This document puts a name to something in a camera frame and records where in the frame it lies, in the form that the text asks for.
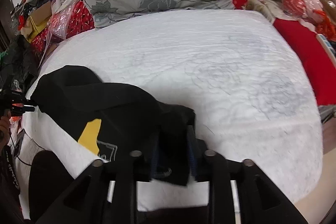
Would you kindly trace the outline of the person's left hand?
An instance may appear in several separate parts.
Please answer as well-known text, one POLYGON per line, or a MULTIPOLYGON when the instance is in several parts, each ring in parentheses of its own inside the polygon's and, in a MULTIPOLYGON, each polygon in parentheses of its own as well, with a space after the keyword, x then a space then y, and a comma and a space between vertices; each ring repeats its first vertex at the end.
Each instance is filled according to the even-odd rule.
POLYGON ((0 150, 1 151, 8 144, 9 139, 11 137, 10 118, 11 118, 10 110, 7 110, 6 114, 1 117, 1 121, 0 121, 0 129, 1 129, 0 150))

